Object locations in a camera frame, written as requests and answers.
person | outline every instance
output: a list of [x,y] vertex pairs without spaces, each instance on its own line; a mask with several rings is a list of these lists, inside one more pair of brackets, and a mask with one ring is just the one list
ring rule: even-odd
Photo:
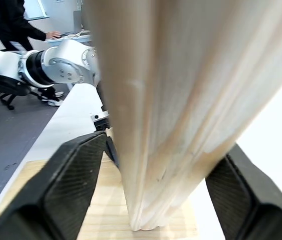
[[[33,27],[25,18],[24,0],[0,0],[0,41],[5,51],[31,51],[33,47],[29,38],[45,41],[58,39],[58,31],[45,33]],[[41,99],[50,106],[58,107],[61,104],[59,97],[63,92],[55,93],[53,87],[40,88]]]

white sneaker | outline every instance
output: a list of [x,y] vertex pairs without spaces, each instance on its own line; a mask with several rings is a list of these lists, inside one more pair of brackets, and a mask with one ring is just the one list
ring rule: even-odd
[[[64,92],[63,92],[63,91],[58,91],[58,92],[55,93],[55,97],[57,97],[57,98],[60,98],[60,97],[62,97],[63,95],[64,95]],[[41,101],[47,102],[48,100],[49,100],[49,99],[48,99],[47,97],[41,96]]]
[[47,104],[52,106],[52,107],[59,107],[60,105],[62,105],[63,103],[63,100],[59,99],[58,101],[55,101],[55,100],[51,100],[51,99],[48,99],[47,100]]
[[60,97],[62,97],[63,95],[64,95],[64,92],[63,92],[63,91],[58,91],[58,92],[55,93],[55,96],[56,96],[57,98],[60,98]]

wooden base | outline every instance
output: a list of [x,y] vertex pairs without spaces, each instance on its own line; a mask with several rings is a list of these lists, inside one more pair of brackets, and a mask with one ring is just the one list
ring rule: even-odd
[[[46,163],[46,160],[28,162],[6,193],[0,213],[13,197]],[[78,240],[198,240],[193,210],[187,201],[170,219],[166,227],[152,231],[131,231],[121,176],[112,161],[104,154],[101,169],[86,218]]]

wooden object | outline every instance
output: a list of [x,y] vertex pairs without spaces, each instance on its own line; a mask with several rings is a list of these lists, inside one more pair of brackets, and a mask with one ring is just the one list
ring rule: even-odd
[[[28,162],[0,204],[0,214],[13,197],[46,163],[46,160]],[[78,240],[199,240],[194,214],[189,202],[176,213],[170,224],[155,231],[132,232],[127,214],[120,172],[103,156],[99,178],[82,225]]]
[[167,224],[282,85],[282,0],[86,0],[133,230]]

white table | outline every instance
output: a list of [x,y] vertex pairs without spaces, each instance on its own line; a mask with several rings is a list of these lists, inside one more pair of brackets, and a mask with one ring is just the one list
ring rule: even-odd
[[[90,115],[101,112],[101,106],[93,86],[86,83],[75,85],[3,189],[0,203],[25,163],[48,159],[62,143],[93,132],[95,127]],[[282,88],[237,143],[282,191]],[[224,239],[205,181],[202,181],[190,199],[201,239]]]
[[72,40],[75,40],[75,41],[78,41],[79,43],[88,43],[92,40],[92,36],[89,34],[89,35],[80,35],[80,36],[64,36],[64,37],[61,37],[59,39],[50,39],[50,40],[46,40],[45,42],[50,44],[52,47],[57,47],[58,45],[61,44],[61,42],[65,39],[72,39]]

